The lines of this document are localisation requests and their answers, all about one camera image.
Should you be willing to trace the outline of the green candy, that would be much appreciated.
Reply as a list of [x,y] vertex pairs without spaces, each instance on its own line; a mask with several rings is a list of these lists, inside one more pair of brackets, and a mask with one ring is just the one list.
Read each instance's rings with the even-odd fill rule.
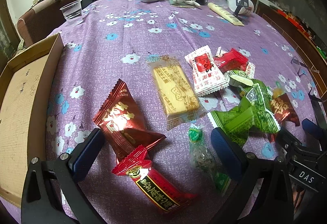
[[202,126],[191,123],[188,129],[189,160],[194,168],[201,170],[213,182],[216,190],[224,196],[231,179],[226,174],[219,172],[215,157],[208,148],[203,135]]

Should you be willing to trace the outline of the white red snack packet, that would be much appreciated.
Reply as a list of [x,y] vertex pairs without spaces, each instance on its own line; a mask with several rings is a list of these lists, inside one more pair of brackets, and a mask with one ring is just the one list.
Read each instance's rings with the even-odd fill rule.
[[215,64],[208,45],[187,54],[185,60],[192,67],[194,91],[198,97],[228,87],[229,78],[226,78]]

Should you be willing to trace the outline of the red black sesame candy packet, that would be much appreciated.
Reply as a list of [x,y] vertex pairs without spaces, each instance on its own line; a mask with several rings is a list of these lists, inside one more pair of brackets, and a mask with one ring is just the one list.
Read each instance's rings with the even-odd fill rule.
[[176,188],[152,166],[147,149],[140,145],[111,171],[117,176],[129,176],[145,196],[164,214],[181,211],[197,200],[197,194]]

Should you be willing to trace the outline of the brown red candy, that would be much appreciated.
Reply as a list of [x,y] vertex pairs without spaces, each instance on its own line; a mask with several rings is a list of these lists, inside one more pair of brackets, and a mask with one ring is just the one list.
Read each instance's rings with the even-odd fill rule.
[[274,88],[270,107],[279,124],[288,121],[293,122],[296,127],[300,126],[299,117],[288,95],[281,88]]

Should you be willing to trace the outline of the eyeglasses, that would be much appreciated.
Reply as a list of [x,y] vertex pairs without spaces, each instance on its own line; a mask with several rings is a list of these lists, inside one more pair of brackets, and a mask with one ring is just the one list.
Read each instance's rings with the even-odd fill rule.
[[319,73],[318,70],[309,68],[306,64],[301,62],[295,56],[291,59],[290,63],[293,65],[293,67],[299,77],[301,77],[302,75],[308,76],[309,73]]

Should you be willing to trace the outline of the white green snack packet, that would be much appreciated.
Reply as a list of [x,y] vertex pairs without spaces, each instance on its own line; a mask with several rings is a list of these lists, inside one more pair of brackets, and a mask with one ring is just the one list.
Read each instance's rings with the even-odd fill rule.
[[253,86],[253,81],[249,79],[245,71],[240,70],[229,70],[224,73],[224,76],[229,80],[229,85],[232,87],[251,87]]

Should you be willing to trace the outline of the red small snack packet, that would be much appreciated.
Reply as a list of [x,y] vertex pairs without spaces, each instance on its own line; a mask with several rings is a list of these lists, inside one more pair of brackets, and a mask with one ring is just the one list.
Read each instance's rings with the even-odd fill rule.
[[232,48],[229,52],[215,56],[213,60],[222,73],[234,69],[245,71],[248,65],[248,58],[234,48]]

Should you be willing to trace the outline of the dark red snack packet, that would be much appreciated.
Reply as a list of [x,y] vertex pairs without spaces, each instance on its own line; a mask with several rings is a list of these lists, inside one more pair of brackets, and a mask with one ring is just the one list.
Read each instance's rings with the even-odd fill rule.
[[121,79],[95,114],[93,122],[109,141],[117,162],[140,145],[151,150],[166,138],[161,133],[147,130],[143,114]]

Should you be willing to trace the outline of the cardboard box tray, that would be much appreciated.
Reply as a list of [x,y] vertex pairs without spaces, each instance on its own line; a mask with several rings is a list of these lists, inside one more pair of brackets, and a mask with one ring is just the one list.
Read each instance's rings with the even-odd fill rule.
[[29,162],[45,160],[45,126],[54,74],[63,51],[60,34],[30,46],[1,74],[1,197],[20,207]]

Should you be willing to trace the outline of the yellow biscuit clear packet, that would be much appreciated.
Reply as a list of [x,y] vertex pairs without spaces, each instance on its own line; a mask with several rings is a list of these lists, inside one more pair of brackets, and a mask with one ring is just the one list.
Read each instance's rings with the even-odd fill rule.
[[150,54],[146,64],[166,116],[167,130],[195,121],[206,114],[175,56]]

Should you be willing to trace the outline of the cream tube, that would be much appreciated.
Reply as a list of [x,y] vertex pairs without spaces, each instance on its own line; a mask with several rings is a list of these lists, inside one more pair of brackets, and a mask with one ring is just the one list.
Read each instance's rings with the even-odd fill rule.
[[224,18],[231,24],[236,25],[236,26],[244,26],[244,24],[241,21],[239,21],[233,14],[226,11],[226,9],[224,9],[214,3],[208,3],[207,6],[213,12],[215,12],[216,14],[218,14],[219,16],[221,16],[222,18]]

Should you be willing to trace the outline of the purple floral tablecloth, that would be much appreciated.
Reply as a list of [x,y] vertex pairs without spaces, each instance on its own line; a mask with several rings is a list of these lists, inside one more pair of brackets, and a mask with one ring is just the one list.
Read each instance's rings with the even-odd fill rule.
[[98,0],[50,29],[1,82],[1,197],[20,206],[37,157],[54,172],[34,177],[69,222],[77,186],[95,209],[87,223],[207,223],[236,186],[213,128],[268,161],[286,154],[282,129],[319,150],[301,127],[317,94],[301,57],[259,15],[242,22],[212,4]]

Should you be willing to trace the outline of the white bowl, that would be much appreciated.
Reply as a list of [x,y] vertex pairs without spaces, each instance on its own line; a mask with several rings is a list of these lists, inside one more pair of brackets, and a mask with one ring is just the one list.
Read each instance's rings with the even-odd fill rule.
[[[228,1],[228,7],[232,12],[235,12],[237,5],[236,0],[227,0]],[[249,16],[254,11],[254,4],[251,0],[249,0],[249,8],[242,7],[240,9],[239,15],[245,15]]]

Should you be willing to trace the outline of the clear plastic cup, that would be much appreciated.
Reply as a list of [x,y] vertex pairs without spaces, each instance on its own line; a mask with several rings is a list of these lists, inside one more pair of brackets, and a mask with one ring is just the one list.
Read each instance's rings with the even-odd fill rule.
[[82,1],[76,0],[60,8],[66,22],[72,26],[79,25],[83,21]]

